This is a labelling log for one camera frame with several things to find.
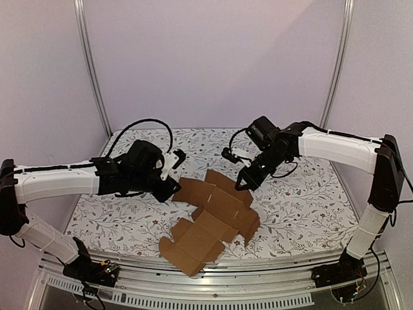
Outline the brown cardboard box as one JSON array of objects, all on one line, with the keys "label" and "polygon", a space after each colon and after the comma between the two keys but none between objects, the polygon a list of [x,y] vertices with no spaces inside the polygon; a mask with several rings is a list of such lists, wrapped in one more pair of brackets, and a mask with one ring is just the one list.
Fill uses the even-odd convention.
[{"label": "brown cardboard box", "polygon": [[172,239],[160,239],[159,253],[187,276],[195,276],[236,236],[242,236],[248,245],[260,218],[251,207],[251,193],[235,190],[235,181],[218,171],[208,169],[204,180],[182,177],[179,184],[181,190],[172,200],[196,209],[191,220],[181,218],[171,227]]}]

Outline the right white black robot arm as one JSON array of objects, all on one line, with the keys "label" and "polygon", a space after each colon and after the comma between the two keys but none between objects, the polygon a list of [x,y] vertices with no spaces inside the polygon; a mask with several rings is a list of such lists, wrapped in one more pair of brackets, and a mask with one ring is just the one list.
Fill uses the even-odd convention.
[{"label": "right white black robot arm", "polygon": [[345,249],[348,257],[334,266],[336,279],[348,281],[358,272],[357,260],[364,257],[400,203],[406,176],[396,139],[391,135],[365,138],[321,129],[309,121],[281,129],[266,116],[255,119],[244,132],[260,153],[252,160],[235,156],[234,162],[245,164],[237,176],[237,191],[258,189],[279,165],[300,157],[341,163],[373,176],[368,204]]}]

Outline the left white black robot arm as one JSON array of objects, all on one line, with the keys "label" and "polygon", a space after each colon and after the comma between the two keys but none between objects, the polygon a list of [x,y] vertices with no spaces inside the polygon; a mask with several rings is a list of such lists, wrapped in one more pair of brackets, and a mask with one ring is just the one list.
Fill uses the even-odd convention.
[{"label": "left white black robot arm", "polygon": [[80,279],[91,280],[96,267],[83,242],[28,212],[27,203],[69,195],[127,198],[143,193],[163,203],[180,190],[170,172],[185,159],[180,149],[162,152],[142,140],[116,158],[96,157],[67,165],[27,167],[7,159],[1,165],[1,235],[30,242],[70,265]]}]

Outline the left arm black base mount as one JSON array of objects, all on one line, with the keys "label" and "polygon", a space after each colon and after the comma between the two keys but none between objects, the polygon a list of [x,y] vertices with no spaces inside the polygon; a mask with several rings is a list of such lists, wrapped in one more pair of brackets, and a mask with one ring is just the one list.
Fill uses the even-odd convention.
[{"label": "left arm black base mount", "polygon": [[78,257],[72,263],[64,263],[63,274],[67,277],[107,287],[115,287],[119,274],[119,265],[110,260],[93,262],[84,243],[73,237]]}]

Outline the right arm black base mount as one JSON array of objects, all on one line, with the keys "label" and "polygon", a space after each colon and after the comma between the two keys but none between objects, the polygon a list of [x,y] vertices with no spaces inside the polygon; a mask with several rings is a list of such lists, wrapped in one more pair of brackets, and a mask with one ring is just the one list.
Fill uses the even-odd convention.
[{"label": "right arm black base mount", "polygon": [[357,259],[344,249],[338,262],[311,269],[311,279],[317,288],[337,285],[365,277],[367,269],[363,259]]}]

